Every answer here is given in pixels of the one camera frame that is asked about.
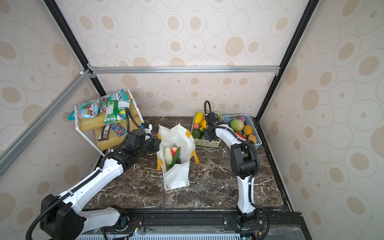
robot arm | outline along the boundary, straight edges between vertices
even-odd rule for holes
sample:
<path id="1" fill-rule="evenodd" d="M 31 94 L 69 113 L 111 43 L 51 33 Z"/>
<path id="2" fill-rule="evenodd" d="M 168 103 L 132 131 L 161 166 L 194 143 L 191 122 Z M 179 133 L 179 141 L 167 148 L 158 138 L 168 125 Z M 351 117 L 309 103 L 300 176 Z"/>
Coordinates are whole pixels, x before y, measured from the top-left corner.
<path id="1" fill-rule="evenodd" d="M 39 221 L 40 228 L 55 240 L 72 240 L 81 233 L 105 226 L 123 230 L 129 218 L 119 207 L 81 210 L 105 185 L 137 163 L 139 158 L 159 150 L 160 140 L 150 134 L 152 125 L 143 125 L 143 129 L 127 132 L 123 145 L 105 155 L 100 166 L 81 182 L 59 196 L 50 194 L 45 197 L 41 202 L 41 215 L 32 223 L 26 239 L 32 239 L 31 233 Z"/>
<path id="2" fill-rule="evenodd" d="M 239 224 L 242 228 L 247 228 L 252 225 L 256 218 L 253 182 L 259 172 L 260 163 L 255 144 L 252 141 L 241 139 L 229 128 L 226 122 L 219 121 L 215 113 L 207 113 L 205 106 L 204 108 L 207 121 L 207 129 L 204 130 L 205 139 L 221 138 L 230 149 L 231 170 L 237 177 L 238 182 L 239 199 L 237 207 L 240 211 Z"/>

cabbage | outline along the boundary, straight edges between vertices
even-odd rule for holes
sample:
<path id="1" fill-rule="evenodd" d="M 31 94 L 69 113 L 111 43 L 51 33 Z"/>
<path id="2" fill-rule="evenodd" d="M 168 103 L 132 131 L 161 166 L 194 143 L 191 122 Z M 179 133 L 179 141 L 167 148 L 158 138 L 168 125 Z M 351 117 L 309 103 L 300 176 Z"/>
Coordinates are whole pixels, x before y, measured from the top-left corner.
<path id="1" fill-rule="evenodd" d="M 234 119 L 234 120 L 232 120 L 232 122 L 231 122 L 231 128 L 232 128 L 235 132 L 241 131 L 241 130 L 243 130 L 243 128 L 244 128 L 244 123 L 243 123 L 243 121 L 241 121 L 240 119 Z"/>
<path id="2" fill-rule="evenodd" d="M 247 118 L 244 116 L 244 115 L 240 115 L 239 116 L 239 119 L 243 122 L 245 122 L 247 120 Z"/>

plastic basket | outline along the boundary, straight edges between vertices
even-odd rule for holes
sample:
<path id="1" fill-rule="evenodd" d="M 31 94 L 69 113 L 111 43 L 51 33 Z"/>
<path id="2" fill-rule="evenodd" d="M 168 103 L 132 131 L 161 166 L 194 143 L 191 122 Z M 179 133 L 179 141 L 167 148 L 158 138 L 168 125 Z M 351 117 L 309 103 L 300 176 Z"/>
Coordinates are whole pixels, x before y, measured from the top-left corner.
<path id="1" fill-rule="evenodd" d="M 195 122 L 195 117 L 196 117 L 196 114 L 197 113 L 203 113 L 204 114 L 204 110 L 197 110 L 195 111 L 195 115 L 193 117 L 193 122 L 192 122 L 192 127 L 191 127 L 191 132 L 193 130 L 193 124 Z M 222 118 L 222 114 L 219 113 L 219 112 L 214 112 L 215 114 L 217 114 L 217 117 L 219 119 L 219 121 L 221 120 Z M 221 142 L 221 139 L 219 138 L 218 141 L 209 141 L 209 140 L 203 140 L 203 139 L 196 139 L 195 138 L 195 144 L 196 146 L 204 146 L 204 147 L 218 147 L 220 145 L 220 142 Z"/>
<path id="2" fill-rule="evenodd" d="M 238 118 L 240 115 L 243 115 L 246 118 L 244 125 L 250 125 L 253 128 L 253 135 L 257 139 L 257 143 L 255 144 L 255 147 L 256 149 L 258 149 L 260 145 L 262 145 L 263 143 L 262 143 L 262 140 L 260 139 L 259 134 L 256 131 L 255 125 L 253 124 L 251 117 L 248 114 L 242 113 L 242 114 L 223 115 L 222 118 L 223 118 L 223 121 L 225 122 L 232 122 L 232 120 Z"/>

blue basket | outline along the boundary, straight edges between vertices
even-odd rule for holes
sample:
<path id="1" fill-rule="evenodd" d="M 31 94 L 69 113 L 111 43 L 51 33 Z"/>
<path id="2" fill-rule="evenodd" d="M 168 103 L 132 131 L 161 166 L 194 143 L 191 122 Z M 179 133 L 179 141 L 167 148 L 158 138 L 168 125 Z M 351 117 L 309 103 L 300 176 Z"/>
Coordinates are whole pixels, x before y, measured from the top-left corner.
<path id="1" fill-rule="evenodd" d="M 257 139 L 257 143 L 255 144 L 255 147 L 256 147 L 256 149 L 258 149 L 260 147 L 260 145 L 262 145 L 263 143 L 262 143 L 262 140 L 259 137 L 259 134 L 256 131 L 256 128 L 255 128 L 255 126 L 253 124 L 253 121 L 252 121 L 251 117 L 248 114 L 242 113 L 242 114 L 223 115 L 222 119 L 225 122 L 232 122 L 232 120 L 234 120 L 236 118 L 239 118 L 240 115 L 243 115 L 246 118 L 244 125 L 250 125 L 253 128 L 253 135 Z"/>

marble countertop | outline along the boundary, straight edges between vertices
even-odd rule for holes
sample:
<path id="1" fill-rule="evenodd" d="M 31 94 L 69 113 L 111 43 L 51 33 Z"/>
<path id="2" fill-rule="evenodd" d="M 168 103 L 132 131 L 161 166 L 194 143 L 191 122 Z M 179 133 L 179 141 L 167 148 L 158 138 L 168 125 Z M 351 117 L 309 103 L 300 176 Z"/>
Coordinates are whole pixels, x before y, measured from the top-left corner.
<path id="1" fill-rule="evenodd" d="M 153 125 L 155 136 L 159 124 L 171 128 L 181 123 L 190 129 L 193 117 L 145 117 Z M 100 209 L 111 205 L 122 208 L 147 207 L 236 207 L 238 185 L 231 173 L 230 151 L 224 142 L 220 147 L 196 146 L 200 164 L 190 161 L 190 186 L 164 190 L 162 172 L 157 171 L 156 154 L 148 154 L 98 192 L 84 209 Z M 255 203 L 260 206 L 283 206 L 280 191 L 263 146 L 257 149 L 260 173 L 255 179 Z"/>

